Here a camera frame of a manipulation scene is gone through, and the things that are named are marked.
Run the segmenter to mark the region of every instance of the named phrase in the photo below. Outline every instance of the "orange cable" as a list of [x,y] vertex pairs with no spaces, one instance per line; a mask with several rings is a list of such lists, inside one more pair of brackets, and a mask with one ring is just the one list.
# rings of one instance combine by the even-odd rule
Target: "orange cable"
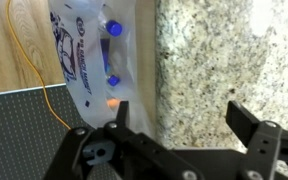
[[32,64],[32,62],[29,60],[27,54],[25,53],[24,51],[24,48],[23,46],[21,45],[21,43],[19,42],[18,40],[18,37],[14,31],[14,28],[13,28],[13,25],[11,23],[11,20],[10,20],[10,4],[11,4],[11,0],[7,0],[7,5],[6,5],[6,8],[5,8],[5,13],[6,13],[6,17],[7,17],[7,23],[8,23],[8,26],[10,28],[10,32],[12,34],[12,37],[13,39],[15,40],[17,46],[19,47],[21,53],[23,54],[24,56],[24,59],[26,60],[26,62],[30,65],[30,67],[32,68],[32,70],[35,72],[35,75],[39,78],[40,80],[40,83],[43,87],[43,93],[44,93],[44,98],[45,98],[45,101],[46,101],[46,104],[49,108],[49,110],[51,111],[51,113],[56,117],[56,119],[62,123],[68,130],[71,130],[71,127],[63,120],[61,119],[57,114],[56,112],[53,110],[52,106],[51,106],[51,103],[48,99],[48,95],[47,95],[47,91],[46,91],[46,88],[45,88],[45,83],[44,83],[44,80],[41,76],[41,74],[38,72],[38,70],[36,69],[36,67]]

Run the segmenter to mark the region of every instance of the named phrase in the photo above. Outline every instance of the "gray mat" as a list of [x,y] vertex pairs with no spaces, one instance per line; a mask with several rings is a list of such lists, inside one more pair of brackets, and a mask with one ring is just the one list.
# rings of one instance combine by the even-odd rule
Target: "gray mat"
[[[87,126],[64,85],[47,88],[57,114],[71,127]],[[66,128],[49,112],[40,88],[0,93],[0,179],[42,179]],[[115,179],[108,165],[92,179]]]

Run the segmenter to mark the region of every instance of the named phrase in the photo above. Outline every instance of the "screw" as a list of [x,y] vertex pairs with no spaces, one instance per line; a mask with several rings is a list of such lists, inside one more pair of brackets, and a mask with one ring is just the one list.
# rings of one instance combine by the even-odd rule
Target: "screw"
[[277,125],[272,122],[272,121],[265,121],[266,125],[271,126],[271,127],[276,127]]
[[83,129],[83,128],[79,128],[79,129],[76,129],[75,130],[75,133],[77,134],[77,135],[83,135],[83,134],[85,134],[85,129]]
[[197,176],[195,172],[191,170],[186,170],[183,172],[183,178],[184,180],[197,180]]
[[110,128],[116,128],[116,127],[117,127],[117,124],[116,124],[116,123],[110,123],[110,124],[108,124],[108,126],[109,126]]
[[262,175],[260,173],[258,173],[257,171],[248,171],[247,172],[247,176],[251,180],[263,180]]

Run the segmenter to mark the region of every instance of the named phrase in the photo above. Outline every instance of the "transparent plastic bag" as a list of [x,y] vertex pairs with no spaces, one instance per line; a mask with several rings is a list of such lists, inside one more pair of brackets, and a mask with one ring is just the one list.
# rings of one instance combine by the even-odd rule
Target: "transparent plastic bag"
[[130,129],[153,137],[137,94],[135,0],[49,0],[49,7],[65,82],[83,120],[102,127],[118,109],[108,102],[125,100]]

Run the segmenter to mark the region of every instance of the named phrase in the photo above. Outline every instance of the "wooden surface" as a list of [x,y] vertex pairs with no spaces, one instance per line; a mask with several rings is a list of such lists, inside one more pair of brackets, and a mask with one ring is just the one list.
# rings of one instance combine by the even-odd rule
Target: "wooden surface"
[[[6,0],[0,0],[0,92],[40,86],[10,36],[5,16]],[[139,87],[151,119],[155,119],[155,2],[137,2]],[[12,0],[11,19],[25,51],[45,83],[63,83],[49,22],[47,0]]]

